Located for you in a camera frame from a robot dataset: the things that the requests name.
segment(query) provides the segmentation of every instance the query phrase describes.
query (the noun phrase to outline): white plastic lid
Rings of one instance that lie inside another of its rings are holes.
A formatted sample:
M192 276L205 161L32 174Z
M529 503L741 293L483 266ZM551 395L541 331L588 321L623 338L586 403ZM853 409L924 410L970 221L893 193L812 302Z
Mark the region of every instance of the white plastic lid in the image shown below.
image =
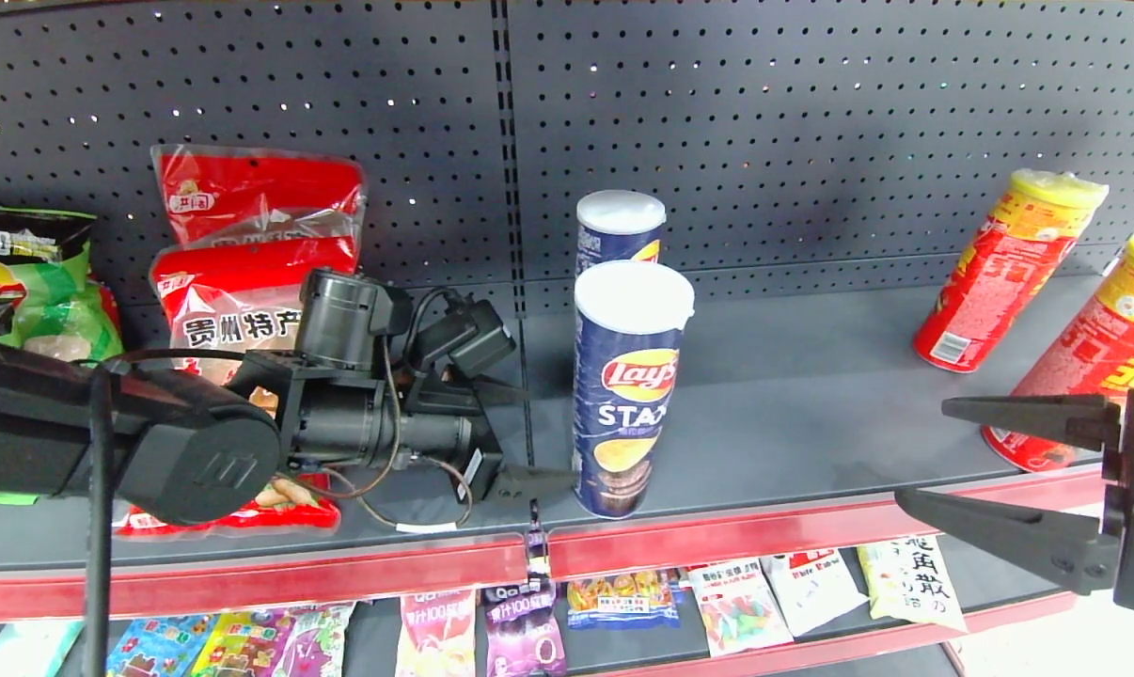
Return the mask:
M683 330L695 297L687 278L657 262L603 262L575 279L575 308L618 333Z
M637 235L662 226L667 206L633 189L601 189L575 203L581 223L609 235Z

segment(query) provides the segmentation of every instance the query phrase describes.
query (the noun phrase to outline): blue chip can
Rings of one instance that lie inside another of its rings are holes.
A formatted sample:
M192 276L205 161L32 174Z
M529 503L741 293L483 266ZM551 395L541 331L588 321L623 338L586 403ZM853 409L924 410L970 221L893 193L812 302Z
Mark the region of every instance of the blue chip can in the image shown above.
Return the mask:
M658 262L667 209L633 189L601 189L575 204L579 253L575 274L603 262Z
M642 505L693 296L657 262L603 262L575 281L572 467L593 515L623 518Z

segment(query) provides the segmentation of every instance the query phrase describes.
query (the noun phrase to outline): shelf edge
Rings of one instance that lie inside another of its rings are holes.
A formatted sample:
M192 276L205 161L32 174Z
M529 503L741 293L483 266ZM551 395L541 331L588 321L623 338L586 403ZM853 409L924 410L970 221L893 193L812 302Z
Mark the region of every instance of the shelf edge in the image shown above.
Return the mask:
M209 569L119 566L112 572L111 617L185 616L501 586L526 575L524 539L516 534L417 541L398 548L408 549L354 548L307 561L295 556L247 558ZM81 618L84 590L82 569L5 570L0 623Z
M1101 501L1103 480L1098 466L1088 464L931 489L1038 509L1075 509ZM566 581L764 553L847 548L911 534L933 534L933 528L904 514L892 493L874 492L768 509L726 509L553 528L549 532L550 565L553 578Z

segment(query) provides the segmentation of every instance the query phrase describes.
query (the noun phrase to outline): pegboard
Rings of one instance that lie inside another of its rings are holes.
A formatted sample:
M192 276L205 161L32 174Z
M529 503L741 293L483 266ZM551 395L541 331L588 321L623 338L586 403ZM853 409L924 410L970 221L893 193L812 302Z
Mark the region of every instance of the pegboard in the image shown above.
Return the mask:
M1118 245L1078 245L1057 274L1100 274L1120 252ZM923 287L943 284L959 254L804 262L773 266L727 266L685 271L696 303L750 299L762 296L828 295L833 291ZM572 312L570 279L538 279L525 284L530 314Z
M356 159L367 273L510 281L489 3L18 5L39 11L0 12L0 205L99 214L94 269L125 307L156 304L172 244L160 142Z
M1022 167L1111 185L1083 244L1134 230L1133 3L508 14L525 279L569 278L604 188L662 198L682 270L958 253Z

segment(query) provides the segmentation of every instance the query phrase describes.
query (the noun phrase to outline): chip can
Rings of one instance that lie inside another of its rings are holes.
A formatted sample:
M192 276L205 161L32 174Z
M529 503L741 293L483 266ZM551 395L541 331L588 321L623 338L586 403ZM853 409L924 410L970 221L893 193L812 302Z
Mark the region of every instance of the chip can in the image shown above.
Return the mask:
M603 262L575 281L575 496L600 517L638 509L675 388L692 284L657 262Z
M1102 393L1125 404L1134 388L1134 237L1098 290L1043 352L1014 395ZM1056 471L1073 463L1075 447L983 429L984 441L1024 471Z
M914 350L949 372L975 372L1065 260L1108 185L1023 168L964 249Z
M579 220L575 274L603 262L658 262L667 209L657 198L633 189L601 189L576 202L575 218Z

